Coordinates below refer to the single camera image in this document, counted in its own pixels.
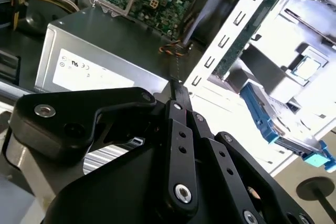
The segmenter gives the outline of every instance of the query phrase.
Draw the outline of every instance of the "yellow wire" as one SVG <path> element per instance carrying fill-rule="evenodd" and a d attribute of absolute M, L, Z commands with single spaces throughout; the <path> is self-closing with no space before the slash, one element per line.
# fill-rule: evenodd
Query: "yellow wire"
<path fill-rule="evenodd" d="M 52 1 L 52 0 L 42 0 L 42 1 L 46 1 L 46 2 L 49 2 L 49 3 L 55 4 L 55 5 L 59 6 L 59 7 L 61 7 L 62 9 L 66 10 L 66 11 L 69 12 L 69 13 L 73 13 L 73 12 L 70 11 L 68 8 L 65 8 L 64 5 L 62 5 L 62 4 L 58 4 L 58 3 L 55 2 L 55 1 Z"/>

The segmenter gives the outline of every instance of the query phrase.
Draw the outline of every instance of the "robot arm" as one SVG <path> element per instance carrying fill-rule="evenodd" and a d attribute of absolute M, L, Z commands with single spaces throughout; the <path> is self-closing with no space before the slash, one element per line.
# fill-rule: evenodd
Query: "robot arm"
<path fill-rule="evenodd" d="M 314 223 L 229 133 L 213 136 L 185 87 L 172 96 L 163 104 L 126 88 L 19 99 L 3 154 L 43 223 Z M 86 153 L 134 137 L 144 144 L 84 176 Z"/>

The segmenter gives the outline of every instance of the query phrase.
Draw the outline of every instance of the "metal bolt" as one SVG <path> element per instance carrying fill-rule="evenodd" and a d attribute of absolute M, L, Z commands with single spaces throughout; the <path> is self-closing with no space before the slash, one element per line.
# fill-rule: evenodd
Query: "metal bolt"
<path fill-rule="evenodd" d="M 151 100 L 151 97 L 147 93 L 142 93 L 142 97 L 147 101 Z"/>
<path fill-rule="evenodd" d="M 55 109 L 47 104 L 40 104 L 34 108 L 35 114 L 41 116 L 42 118 L 50 118 L 56 114 Z"/>
<path fill-rule="evenodd" d="M 224 135 L 224 138 L 225 138 L 226 141 L 232 142 L 232 138 L 229 137 L 228 135 Z"/>
<path fill-rule="evenodd" d="M 183 203 L 188 204 L 191 201 L 191 192 L 182 184 L 175 186 L 175 195 Z"/>
<path fill-rule="evenodd" d="M 258 224 L 256 217 L 250 211 L 244 211 L 244 218 L 248 224 Z"/>
<path fill-rule="evenodd" d="M 201 121 L 201 122 L 204 121 L 204 118 L 201 115 L 197 114 L 196 117 L 199 121 Z"/>
<path fill-rule="evenodd" d="M 302 222 L 303 222 L 304 224 L 310 224 L 309 221 L 305 218 L 305 216 L 303 216 L 303 215 L 299 215 L 299 217 L 300 217 L 300 219 L 302 220 Z"/>
<path fill-rule="evenodd" d="M 174 103 L 174 107 L 177 108 L 178 110 L 182 109 L 182 107 L 179 104 L 177 104 L 177 103 Z"/>

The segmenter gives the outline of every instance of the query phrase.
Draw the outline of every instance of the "metal rod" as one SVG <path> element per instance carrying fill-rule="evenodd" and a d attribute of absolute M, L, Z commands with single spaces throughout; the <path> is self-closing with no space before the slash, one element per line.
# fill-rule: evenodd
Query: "metal rod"
<path fill-rule="evenodd" d="M 334 223 L 336 223 L 336 211 L 332 207 L 332 205 L 329 203 L 329 201 L 325 198 L 323 193 L 318 188 L 314 188 L 313 190 L 314 195 L 316 196 L 316 199 L 319 201 L 321 206 L 324 208 L 326 213 L 329 215 L 329 217 L 332 219 Z"/>

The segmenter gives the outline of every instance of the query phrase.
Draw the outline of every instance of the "power supply label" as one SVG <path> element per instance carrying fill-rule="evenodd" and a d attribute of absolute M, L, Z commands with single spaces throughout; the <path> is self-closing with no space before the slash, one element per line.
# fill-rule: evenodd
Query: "power supply label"
<path fill-rule="evenodd" d="M 61 49 L 53 83 L 71 91 L 129 88 L 134 81 Z"/>

